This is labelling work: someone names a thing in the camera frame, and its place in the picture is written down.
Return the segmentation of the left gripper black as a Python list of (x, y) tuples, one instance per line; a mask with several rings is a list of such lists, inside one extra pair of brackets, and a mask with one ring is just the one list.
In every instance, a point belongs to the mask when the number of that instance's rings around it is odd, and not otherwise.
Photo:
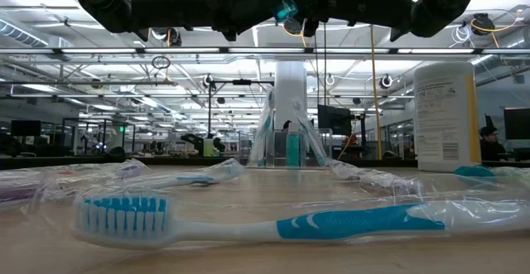
[(200, 0), (191, 7), (186, 29), (209, 27), (227, 41), (235, 41), (246, 30), (273, 16), (282, 0)]

